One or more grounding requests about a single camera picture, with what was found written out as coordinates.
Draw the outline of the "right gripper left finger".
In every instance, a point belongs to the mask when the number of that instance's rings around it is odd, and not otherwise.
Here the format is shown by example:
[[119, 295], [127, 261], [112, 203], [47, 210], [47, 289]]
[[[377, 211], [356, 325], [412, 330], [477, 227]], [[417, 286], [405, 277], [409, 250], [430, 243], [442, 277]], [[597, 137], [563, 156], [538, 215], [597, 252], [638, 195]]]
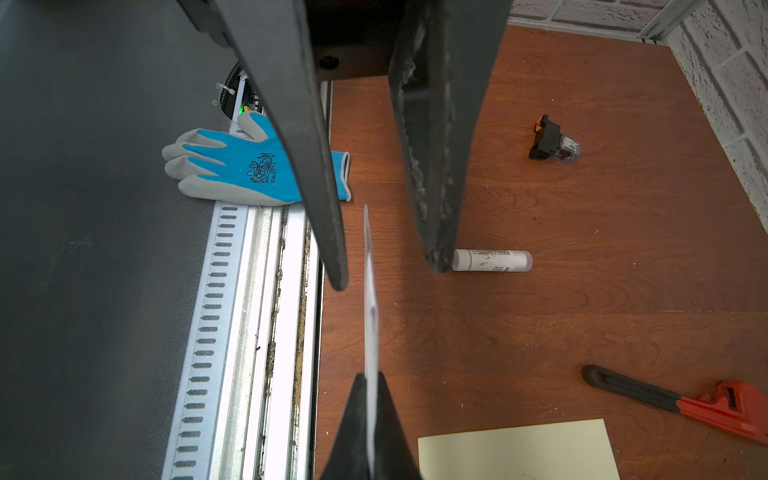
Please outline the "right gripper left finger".
[[368, 478], [367, 393], [363, 373], [355, 376], [321, 480]]

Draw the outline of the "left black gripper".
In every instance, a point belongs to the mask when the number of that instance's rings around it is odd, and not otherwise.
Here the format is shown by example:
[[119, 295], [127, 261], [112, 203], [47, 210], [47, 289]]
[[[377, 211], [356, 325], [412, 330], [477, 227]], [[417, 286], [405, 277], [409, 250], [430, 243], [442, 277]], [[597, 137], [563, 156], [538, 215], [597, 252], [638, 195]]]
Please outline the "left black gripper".
[[234, 49], [243, 63], [286, 150], [328, 280], [337, 291], [348, 285], [348, 260], [317, 80], [383, 76], [389, 68], [422, 254], [434, 270], [450, 270], [474, 131], [510, 2], [179, 5], [197, 30]]

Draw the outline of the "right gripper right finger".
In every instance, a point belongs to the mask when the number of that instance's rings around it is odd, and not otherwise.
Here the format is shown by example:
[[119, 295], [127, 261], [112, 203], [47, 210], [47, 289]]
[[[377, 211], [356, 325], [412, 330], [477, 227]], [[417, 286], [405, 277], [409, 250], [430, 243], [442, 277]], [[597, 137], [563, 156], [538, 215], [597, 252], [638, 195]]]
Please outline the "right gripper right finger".
[[382, 372], [378, 373], [377, 387], [376, 478], [421, 480]]

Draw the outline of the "white letter with blue border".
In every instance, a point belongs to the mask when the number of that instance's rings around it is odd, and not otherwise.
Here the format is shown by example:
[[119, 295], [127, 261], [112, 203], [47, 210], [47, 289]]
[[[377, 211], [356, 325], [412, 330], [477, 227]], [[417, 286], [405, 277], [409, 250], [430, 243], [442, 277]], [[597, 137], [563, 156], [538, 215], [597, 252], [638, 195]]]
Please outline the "white letter with blue border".
[[366, 455], [369, 478], [374, 479], [379, 373], [379, 314], [375, 289], [373, 245], [368, 205], [364, 206], [364, 342], [366, 380]]

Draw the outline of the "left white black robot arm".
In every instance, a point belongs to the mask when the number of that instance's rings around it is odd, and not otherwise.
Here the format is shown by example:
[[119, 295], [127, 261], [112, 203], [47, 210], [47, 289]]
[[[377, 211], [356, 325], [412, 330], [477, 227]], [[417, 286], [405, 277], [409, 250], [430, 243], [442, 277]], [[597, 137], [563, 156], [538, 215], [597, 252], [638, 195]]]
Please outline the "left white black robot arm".
[[219, 85], [237, 117], [266, 113], [287, 151], [333, 288], [348, 283], [320, 86], [386, 76], [423, 256], [449, 270], [474, 130], [507, 1], [185, 1], [193, 26], [238, 59]]

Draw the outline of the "cream yellow envelope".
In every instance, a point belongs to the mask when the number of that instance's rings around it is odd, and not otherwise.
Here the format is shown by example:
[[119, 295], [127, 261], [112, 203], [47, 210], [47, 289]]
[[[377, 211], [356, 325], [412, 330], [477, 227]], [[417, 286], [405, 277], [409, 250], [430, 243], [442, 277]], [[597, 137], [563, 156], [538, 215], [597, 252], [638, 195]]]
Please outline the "cream yellow envelope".
[[422, 437], [425, 479], [617, 479], [604, 420]]

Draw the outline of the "blue grey work glove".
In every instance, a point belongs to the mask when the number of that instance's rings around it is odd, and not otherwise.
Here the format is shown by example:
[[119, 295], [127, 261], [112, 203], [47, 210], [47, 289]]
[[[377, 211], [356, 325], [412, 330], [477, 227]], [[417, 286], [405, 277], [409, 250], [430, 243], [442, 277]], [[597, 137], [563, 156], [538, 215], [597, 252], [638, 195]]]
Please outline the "blue grey work glove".
[[269, 118], [245, 111], [238, 131], [195, 129], [162, 149], [166, 174], [184, 195], [238, 205], [300, 203], [287, 153]]

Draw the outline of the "small black clear plug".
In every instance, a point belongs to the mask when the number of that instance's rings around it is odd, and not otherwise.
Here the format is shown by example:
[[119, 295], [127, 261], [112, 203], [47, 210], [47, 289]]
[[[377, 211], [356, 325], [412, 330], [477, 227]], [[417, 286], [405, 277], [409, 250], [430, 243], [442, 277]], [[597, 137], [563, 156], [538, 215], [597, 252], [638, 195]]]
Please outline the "small black clear plug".
[[566, 164], [574, 163], [581, 152], [581, 144], [565, 135], [561, 127], [548, 115], [542, 115], [534, 126], [534, 142], [528, 158], [532, 160], [555, 159]]

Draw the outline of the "white glue stick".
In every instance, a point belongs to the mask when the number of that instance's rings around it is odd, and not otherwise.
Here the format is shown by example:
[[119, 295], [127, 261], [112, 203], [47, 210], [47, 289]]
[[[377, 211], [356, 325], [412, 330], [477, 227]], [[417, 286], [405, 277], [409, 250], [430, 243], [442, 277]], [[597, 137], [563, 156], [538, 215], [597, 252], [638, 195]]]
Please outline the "white glue stick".
[[452, 260], [456, 272], [528, 272], [532, 266], [525, 250], [456, 249]]

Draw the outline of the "red black pipe wrench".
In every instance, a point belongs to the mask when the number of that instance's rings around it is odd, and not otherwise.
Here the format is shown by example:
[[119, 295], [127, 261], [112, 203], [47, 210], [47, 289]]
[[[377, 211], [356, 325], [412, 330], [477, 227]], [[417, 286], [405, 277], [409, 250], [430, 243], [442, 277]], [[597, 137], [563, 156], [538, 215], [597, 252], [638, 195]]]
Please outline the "red black pipe wrench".
[[694, 400], [597, 365], [583, 366], [581, 375], [592, 387], [695, 419], [761, 445], [767, 444], [767, 400], [747, 383], [723, 381], [712, 394]]

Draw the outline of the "aluminium front rail frame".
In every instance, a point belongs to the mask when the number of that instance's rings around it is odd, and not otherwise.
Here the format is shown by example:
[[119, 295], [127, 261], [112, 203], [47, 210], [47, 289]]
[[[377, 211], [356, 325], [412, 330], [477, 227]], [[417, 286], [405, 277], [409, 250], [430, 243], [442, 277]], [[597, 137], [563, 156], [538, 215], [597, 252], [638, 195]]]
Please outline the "aluminium front rail frame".
[[216, 204], [162, 475], [314, 475], [324, 272], [301, 205]]

